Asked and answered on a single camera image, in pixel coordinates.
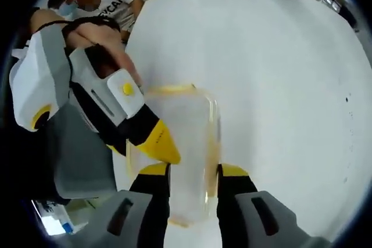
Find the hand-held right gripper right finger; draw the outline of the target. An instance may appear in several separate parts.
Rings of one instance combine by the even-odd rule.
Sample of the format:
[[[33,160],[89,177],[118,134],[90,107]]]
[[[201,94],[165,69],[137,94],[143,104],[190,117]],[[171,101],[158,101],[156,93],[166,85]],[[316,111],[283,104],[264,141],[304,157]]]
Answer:
[[[219,164],[217,217],[223,247],[331,247],[302,230],[296,215],[267,191],[259,191],[241,167]]]

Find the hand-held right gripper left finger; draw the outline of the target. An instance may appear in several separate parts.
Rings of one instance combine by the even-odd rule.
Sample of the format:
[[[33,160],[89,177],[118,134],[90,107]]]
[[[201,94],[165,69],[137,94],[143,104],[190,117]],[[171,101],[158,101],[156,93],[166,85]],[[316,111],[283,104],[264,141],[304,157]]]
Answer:
[[[170,164],[143,168],[87,225],[87,247],[163,247],[170,216]]]

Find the person's left hand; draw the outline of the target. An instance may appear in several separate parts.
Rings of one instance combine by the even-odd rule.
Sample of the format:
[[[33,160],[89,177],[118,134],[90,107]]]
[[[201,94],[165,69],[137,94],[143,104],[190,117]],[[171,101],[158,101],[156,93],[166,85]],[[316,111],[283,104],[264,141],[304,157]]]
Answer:
[[[109,53],[113,59],[113,65],[109,65],[100,59],[96,67],[98,77],[105,78],[119,69],[126,69],[133,80],[138,79],[138,73],[131,58],[126,54],[121,43],[120,32],[108,26],[97,26],[93,23],[79,25],[67,36],[67,45],[75,48],[87,48],[99,44]]]

